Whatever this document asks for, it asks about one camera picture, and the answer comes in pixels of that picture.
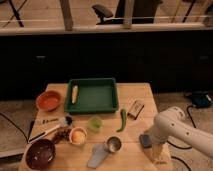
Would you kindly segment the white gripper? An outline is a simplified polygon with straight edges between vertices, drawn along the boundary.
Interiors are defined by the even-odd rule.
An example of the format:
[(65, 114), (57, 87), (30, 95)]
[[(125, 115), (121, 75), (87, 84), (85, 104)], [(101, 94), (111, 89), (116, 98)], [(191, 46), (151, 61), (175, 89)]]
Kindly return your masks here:
[(150, 137), (151, 142), (154, 144), (152, 146), (152, 159), (157, 161), (162, 153), (163, 145), (167, 141), (167, 136), (155, 126), (151, 126), (145, 131), (145, 133)]

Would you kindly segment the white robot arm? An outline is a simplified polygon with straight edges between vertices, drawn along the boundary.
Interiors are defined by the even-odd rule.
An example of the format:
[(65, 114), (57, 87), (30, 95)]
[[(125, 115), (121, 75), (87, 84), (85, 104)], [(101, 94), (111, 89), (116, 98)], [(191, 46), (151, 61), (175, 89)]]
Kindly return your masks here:
[(152, 144), (164, 144), (172, 136), (213, 159), (213, 134), (185, 124), (184, 119), (185, 113), (176, 106), (156, 114), (152, 126), (146, 131)]

